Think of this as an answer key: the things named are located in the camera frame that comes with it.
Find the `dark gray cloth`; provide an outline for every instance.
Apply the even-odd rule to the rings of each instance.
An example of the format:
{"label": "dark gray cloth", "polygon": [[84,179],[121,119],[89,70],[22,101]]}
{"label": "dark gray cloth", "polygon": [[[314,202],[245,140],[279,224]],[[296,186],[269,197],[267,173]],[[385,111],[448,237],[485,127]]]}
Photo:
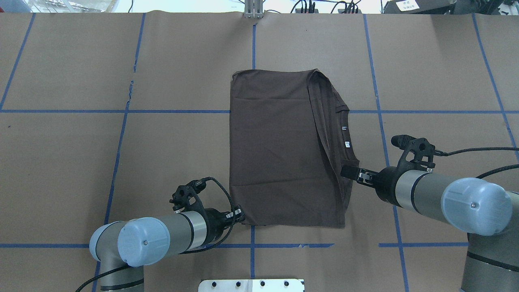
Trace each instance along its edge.
{"label": "dark gray cloth", "polygon": [[359,161],[328,78],[241,71],[230,97],[230,194],[245,223],[344,227],[352,181],[340,169]]}

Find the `light blue plastic cover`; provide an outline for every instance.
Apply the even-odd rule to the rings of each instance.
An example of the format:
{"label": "light blue plastic cover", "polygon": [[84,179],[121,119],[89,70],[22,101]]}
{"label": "light blue plastic cover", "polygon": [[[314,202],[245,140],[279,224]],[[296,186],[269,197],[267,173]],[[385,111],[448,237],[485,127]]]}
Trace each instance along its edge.
{"label": "light blue plastic cover", "polygon": [[497,234],[512,218],[512,200],[506,191],[478,178],[452,182],[445,188],[441,204],[445,219],[468,233]]}
{"label": "light blue plastic cover", "polygon": [[129,266],[140,267],[161,260],[169,249],[171,237],[166,225],[157,218],[128,221],[119,232],[117,249]]}
{"label": "light blue plastic cover", "polygon": [[96,260],[96,261],[101,261],[99,259],[99,257],[97,257],[97,253],[95,252],[95,247],[97,246],[97,241],[99,240],[99,236],[101,236],[101,234],[103,233],[103,231],[105,229],[108,228],[108,226],[114,224],[114,223],[117,223],[117,222],[120,222],[120,221],[115,221],[115,222],[112,222],[110,224],[106,224],[106,225],[103,225],[99,228],[97,228],[96,231],[94,231],[94,234],[92,234],[92,237],[90,238],[90,244],[88,245],[88,249],[90,250],[90,254],[92,255],[92,257]]}

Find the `robotic arm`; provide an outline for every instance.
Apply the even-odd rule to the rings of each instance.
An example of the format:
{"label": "robotic arm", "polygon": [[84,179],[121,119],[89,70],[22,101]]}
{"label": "robotic arm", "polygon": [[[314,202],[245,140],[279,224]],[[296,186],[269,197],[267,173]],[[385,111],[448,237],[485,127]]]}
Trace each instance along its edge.
{"label": "robotic arm", "polygon": [[[213,180],[225,192],[231,212],[204,208],[198,194]],[[172,195],[175,213],[163,217],[144,217],[130,221],[116,221],[99,227],[90,239],[90,253],[101,262],[101,274],[85,282],[100,278],[102,291],[144,291],[144,268],[165,257],[196,253],[211,249],[227,238],[235,223],[243,221],[240,206],[235,207],[223,186],[214,178],[194,180],[181,185]],[[217,243],[225,229],[229,231]]]}
{"label": "robotic arm", "polygon": [[345,166],[341,176],[374,188],[385,202],[467,232],[460,292],[519,291],[519,194],[478,178],[433,173],[433,157],[447,155],[425,138],[400,135],[391,143],[404,150],[397,167]]}

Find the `white mounting plate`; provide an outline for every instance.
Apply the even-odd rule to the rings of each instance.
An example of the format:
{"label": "white mounting plate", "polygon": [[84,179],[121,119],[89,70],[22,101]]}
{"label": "white mounting plate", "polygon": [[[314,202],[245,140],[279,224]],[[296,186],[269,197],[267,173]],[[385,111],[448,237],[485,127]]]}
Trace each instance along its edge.
{"label": "white mounting plate", "polygon": [[204,280],[198,292],[305,292],[305,280],[301,279],[246,279]]}

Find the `white label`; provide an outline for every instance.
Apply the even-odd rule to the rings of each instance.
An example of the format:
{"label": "white label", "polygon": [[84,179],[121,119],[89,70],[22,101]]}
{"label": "white label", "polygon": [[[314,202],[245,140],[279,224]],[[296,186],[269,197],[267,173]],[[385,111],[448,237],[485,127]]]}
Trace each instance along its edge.
{"label": "white label", "polygon": [[420,9],[420,7],[418,6],[418,4],[416,3],[415,0],[400,1],[400,2],[397,2],[397,6],[398,6],[398,9],[400,9],[400,11],[410,11],[410,10]]}

